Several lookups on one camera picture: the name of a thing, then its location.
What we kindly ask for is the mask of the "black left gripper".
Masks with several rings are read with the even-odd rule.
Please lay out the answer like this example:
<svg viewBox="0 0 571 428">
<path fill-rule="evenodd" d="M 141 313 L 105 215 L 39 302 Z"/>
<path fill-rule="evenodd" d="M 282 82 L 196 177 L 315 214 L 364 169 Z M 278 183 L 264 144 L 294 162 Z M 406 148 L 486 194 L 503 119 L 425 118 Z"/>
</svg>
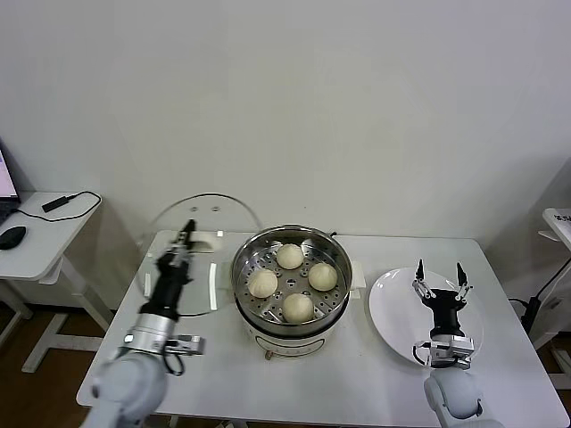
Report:
<svg viewBox="0 0 571 428">
<path fill-rule="evenodd" d="M 172 242 L 170 252 L 163 254 L 156 262 L 159 278 L 150 300 L 140 308 L 139 314 L 179 319 L 180 296 L 184 286 L 191 282 L 188 270 L 193 254 L 195 229 L 195 220 L 189 219 L 183 231 L 179 231 Z"/>
</svg>

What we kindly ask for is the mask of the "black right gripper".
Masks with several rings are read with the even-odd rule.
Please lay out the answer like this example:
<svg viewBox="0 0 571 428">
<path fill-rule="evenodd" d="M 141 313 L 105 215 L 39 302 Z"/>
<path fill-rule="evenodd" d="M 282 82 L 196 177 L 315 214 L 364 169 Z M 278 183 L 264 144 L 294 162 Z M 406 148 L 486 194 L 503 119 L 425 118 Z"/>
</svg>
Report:
<svg viewBox="0 0 571 428">
<path fill-rule="evenodd" d="M 433 313 L 434 327 L 431 335 L 464 335 L 460 329 L 458 312 L 465 308 L 468 293 L 472 290 L 468 275 L 458 262 L 456 264 L 458 291 L 432 289 L 425 281 L 423 260 L 418 261 L 418 267 L 412 286 L 422 303 Z"/>
</svg>

